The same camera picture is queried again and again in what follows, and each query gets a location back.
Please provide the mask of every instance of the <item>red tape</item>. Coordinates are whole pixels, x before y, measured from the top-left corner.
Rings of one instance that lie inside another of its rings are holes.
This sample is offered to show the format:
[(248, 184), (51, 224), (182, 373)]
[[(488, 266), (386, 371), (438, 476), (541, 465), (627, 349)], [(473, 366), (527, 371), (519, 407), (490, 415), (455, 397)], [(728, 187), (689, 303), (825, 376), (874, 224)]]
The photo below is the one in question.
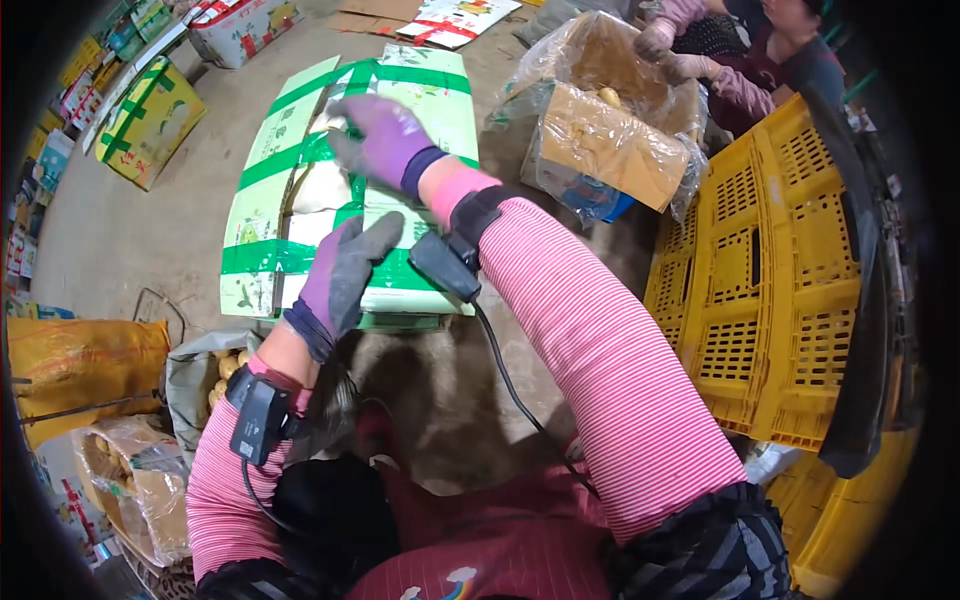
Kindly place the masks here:
[(449, 21), (444, 21), (443, 23), (438, 23), (436, 21), (421, 21), (419, 19), (415, 20), (414, 23), (418, 25), (426, 25), (427, 27), (432, 27), (430, 31), (423, 32), (419, 36), (414, 37), (414, 45), (422, 46), (423, 43), (430, 38), (430, 36), (436, 34), (437, 32), (448, 32), (451, 34), (458, 34), (460, 36), (466, 36), (470, 39), (476, 39), (477, 34), (472, 32), (469, 29), (464, 29), (462, 27), (457, 27)]

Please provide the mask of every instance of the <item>black cable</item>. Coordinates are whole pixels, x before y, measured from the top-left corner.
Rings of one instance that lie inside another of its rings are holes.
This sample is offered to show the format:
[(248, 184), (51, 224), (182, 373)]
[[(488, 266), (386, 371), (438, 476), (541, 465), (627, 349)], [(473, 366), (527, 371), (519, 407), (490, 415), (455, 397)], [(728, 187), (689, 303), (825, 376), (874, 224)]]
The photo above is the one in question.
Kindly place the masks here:
[(250, 495), (250, 498), (253, 499), (253, 503), (256, 504), (256, 507), (260, 509), (260, 512), (266, 515), (269, 520), (273, 521), (277, 527), (280, 527), (281, 529), (286, 529), (287, 531), (294, 534), (295, 536), (300, 536), (301, 538), (309, 538), (309, 536), (303, 533), (300, 529), (297, 529), (296, 527), (286, 522), (279, 516), (274, 515), (273, 511), (271, 511), (266, 506), (264, 506), (263, 502), (260, 502), (260, 498), (256, 497), (256, 493), (253, 492), (253, 485), (251, 485), (250, 483), (250, 474), (247, 472), (247, 459), (245, 458), (240, 459), (240, 472), (243, 473), (243, 483), (245, 486), (247, 486), (247, 493)]
[[(546, 429), (543, 428), (543, 425), (540, 424), (537, 418), (534, 417), (533, 413), (531, 413), (530, 410), (523, 405), (523, 402), (520, 401), (519, 396), (516, 395), (514, 382), (510, 380), (510, 376), (507, 374), (507, 367), (503, 364), (503, 356), (500, 355), (500, 345), (496, 342), (496, 336), (493, 335), (493, 327), (491, 327), (490, 321), (487, 320), (487, 315), (483, 312), (483, 309), (480, 308), (480, 304), (476, 303), (476, 300), (470, 304), (473, 305), (473, 310), (476, 311), (477, 317), (480, 319), (480, 323), (487, 332), (487, 337), (490, 338), (490, 345), (493, 348), (493, 360), (496, 361), (496, 367), (500, 369), (500, 376), (503, 377), (503, 382), (507, 384), (507, 391), (510, 392), (510, 397), (514, 399), (516, 408), (520, 409), (520, 412), (523, 413), (523, 416), (534, 424), (534, 427), (537, 428), (537, 431), (549, 437), (549, 434), (546, 432)], [(587, 478), (580, 474), (580, 471), (573, 466), (573, 463), (566, 458), (565, 454), (560, 452), (560, 457), (564, 461), (566, 469), (570, 471), (570, 474), (572, 474), (582, 486), (587, 488), (587, 491), (592, 493), (593, 497), (599, 500), (600, 494), (597, 493), (597, 490), (589, 483), (589, 481), (587, 481)]]

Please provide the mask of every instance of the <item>yellow woven sack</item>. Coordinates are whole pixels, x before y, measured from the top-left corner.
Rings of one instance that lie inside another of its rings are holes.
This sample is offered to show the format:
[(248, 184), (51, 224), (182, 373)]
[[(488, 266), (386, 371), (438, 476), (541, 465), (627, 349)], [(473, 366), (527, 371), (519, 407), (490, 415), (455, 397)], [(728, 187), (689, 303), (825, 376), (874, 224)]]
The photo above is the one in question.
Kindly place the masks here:
[[(149, 393), (159, 385), (170, 338), (165, 321), (7, 319), (20, 418), (39, 417)], [(144, 397), (76, 415), (25, 424), (31, 449), (71, 429), (98, 420), (156, 410)]]

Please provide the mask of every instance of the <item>woman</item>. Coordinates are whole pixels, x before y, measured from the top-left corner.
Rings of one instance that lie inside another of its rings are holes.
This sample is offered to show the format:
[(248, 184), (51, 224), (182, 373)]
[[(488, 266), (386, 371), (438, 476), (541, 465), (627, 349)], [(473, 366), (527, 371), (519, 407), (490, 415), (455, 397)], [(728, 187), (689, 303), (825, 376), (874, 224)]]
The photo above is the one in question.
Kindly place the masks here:
[[(365, 402), (365, 464), (347, 455), (281, 473), (290, 443), (252, 491), (229, 449), (237, 410), (217, 404), (187, 494), (206, 598), (769, 598), (789, 590), (780, 518), (746, 476), (657, 324), (570, 232), (447, 156), (393, 100), (333, 109), (366, 134), (331, 133), (338, 160), (424, 203), (478, 241), (487, 278), (516, 313), (576, 417), (594, 498), (563, 468), (438, 497), (407, 477), (389, 413)], [(251, 359), (302, 414), (321, 364), (354, 327), (371, 272), (397, 241), (391, 213), (344, 223), (317, 248), (300, 299)]]
[(676, 36), (710, 13), (736, 17), (750, 35), (740, 58), (679, 54), (663, 63), (673, 81), (706, 79), (710, 116), (734, 136), (750, 129), (801, 88), (815, 88), (840, 110), (843, 69), (817, 33), (823, 0), (664, 0), (634, 44), (645, 60), (661, 60)]

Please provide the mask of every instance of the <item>gloved hand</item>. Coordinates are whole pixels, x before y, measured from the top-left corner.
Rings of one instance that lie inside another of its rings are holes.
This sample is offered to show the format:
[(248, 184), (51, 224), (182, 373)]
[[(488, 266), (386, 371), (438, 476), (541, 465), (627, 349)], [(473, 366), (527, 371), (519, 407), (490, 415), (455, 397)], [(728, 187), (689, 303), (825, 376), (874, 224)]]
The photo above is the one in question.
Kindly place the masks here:
[(663, 63), (663, 76), (671, 85), (679, 85), (688, 79), (704, 77), (713, 81), (719, 73), (719, 62), (696, 54), (674, 55)]
[(327, 135), (337, 163), (350, 171), (374, 177), (418, 200), (420, 175), (434, 160), (446, 156), (423, 130), (414, 113), (390, 98), (373, 94), (347, 96), (327, 113), (346, 116), (366, 136), (363, 142), (339, 131)]
[(673, 47), (677, 26), (673, 21), (656, 18), (634, 40), (634, 52), (644, 60), (656, 62)]
[(334, 343), (360, 323), (360, 297), (373, 269), (403, 232), (403, 215), (388, 212), (366, 231), (363, 217), (351, 217), (331, 231), (317, 253), (293, 308), (283, 318), (322, 363)]

